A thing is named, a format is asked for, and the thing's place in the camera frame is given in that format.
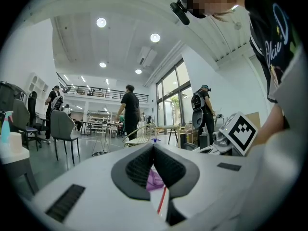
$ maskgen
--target headset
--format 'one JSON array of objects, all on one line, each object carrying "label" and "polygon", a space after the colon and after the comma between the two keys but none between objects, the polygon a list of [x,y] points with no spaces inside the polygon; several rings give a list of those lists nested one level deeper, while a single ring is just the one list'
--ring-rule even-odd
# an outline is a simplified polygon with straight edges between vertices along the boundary
[{"label": "headset", "polygon": [[188,9],[188,0],[178,0],[170,4],[173,13],[182,21],[184,25],[189,25],[190,20],[186,13],[190,12],[194,17],[203,19],[206,15],[202,14],[198,9]]}]

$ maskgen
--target backpack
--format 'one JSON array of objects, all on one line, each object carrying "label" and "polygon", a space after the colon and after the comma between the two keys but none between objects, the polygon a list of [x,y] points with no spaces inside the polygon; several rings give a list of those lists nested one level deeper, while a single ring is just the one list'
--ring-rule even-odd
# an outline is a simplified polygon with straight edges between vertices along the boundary
[{"label": "backpack", "polygon": [[62,95],[58,95],[57,91],[54,91],[56,93],[56,97],[51,103],[51,110],[60,110],[60,107],[63,104],[63,97]]}]

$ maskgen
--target black pants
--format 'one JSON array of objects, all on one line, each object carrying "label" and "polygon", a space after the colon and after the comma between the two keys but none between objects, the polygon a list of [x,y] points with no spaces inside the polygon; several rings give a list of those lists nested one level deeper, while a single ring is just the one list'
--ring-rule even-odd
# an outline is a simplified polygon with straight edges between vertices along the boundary
[{"label": "black pants", "polygon": [[[137,129],[138,122],[139,117],[137,115],[125,115],[125,132],[127,133],[127,135]],[[129,140],[137,138],[137,133],[133,133],[128,138]]]},{"label": "black pants", "polygon": [[211,113],[204,113],[203,114],[203,122],[199,128],[199,131],[198,131],[198,146],[200,146],[200,139],[199,139],[199,136],[202,135],[202,132],[203,132],[203,129],[204,126],[206,125],[207,127],[207,131],[209,133],[209,136],[210,136],[210,144],[209,145],[212,145],[213,144],[213,132],[214,132],[214,118],[212,116]]},{"label": "black pants", "polygon": [[47,110],[47,112],[46,112],[46,127],[47,127],[47,130],[46,130],[46,139],[47,139],[47,140],[50,139],[50,135],[51,135],[51,130],[50,130],[50,126],[51,126],[50,117],[51,117],[51,111],[50,111],[50,110]]}]

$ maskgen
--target blue bottle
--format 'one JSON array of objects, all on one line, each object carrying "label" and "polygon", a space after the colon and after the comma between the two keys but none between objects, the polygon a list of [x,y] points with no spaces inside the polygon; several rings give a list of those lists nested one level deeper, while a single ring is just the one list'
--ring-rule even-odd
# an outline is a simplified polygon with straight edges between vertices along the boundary
[{"label": "blue bottle", "polygon": [[12,111],[5,112],[5,118],[1,130],[1,141],[7,143],[10,135],[9,116],[12,115]]}]

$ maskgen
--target gray floor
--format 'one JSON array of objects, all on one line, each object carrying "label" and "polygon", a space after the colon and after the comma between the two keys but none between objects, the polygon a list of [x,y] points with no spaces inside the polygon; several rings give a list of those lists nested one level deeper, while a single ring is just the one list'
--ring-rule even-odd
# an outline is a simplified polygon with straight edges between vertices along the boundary
[{"label": "gray floor", "polygon": [[[80,132],[73,131],[74,134],[79,135],[79,151],[80,157],[78,156],[77,151],[77,143],[73,142],[73,151],[74,151],[74,159],[75,166],[80,164],[82,161],[92,157],[93,147],[94,152],[102,150],[102,144],[100,143],[100,139],[104,145],[104,136],[102,138],[102,134],[94,134],[91,136],[80,135]],[[167,144],[168,135],[159,135],[158,138],[161,140],[161,143]],[[110,152],[117,151],[123,149],[122,138],[113,138],[110,141]],[[170,140],[171,145],[177,146],[176,139],[174,135],[172,135]],[[42,143],[42,148],[38,149],[38,152],[35,147],[35,142],[32,141],[29,143],[29,151],[30,151],[30,164],[32,167],[32,171],[37,182],[38,188],[41,189],[49,182],[69,171],[74,167],[71,155],[71,145],[70,142],[66,142],[67,155],[64,150],[63,141],[57,142],[57,151],[59,161],[56,159],[54,142],[52,141],[50,145],[46,143]],[[31,199],[33,197],[29,186],[26,183],[24,176],[21,176],[18,179],[14,180],[17,191],[25,198]]]}]

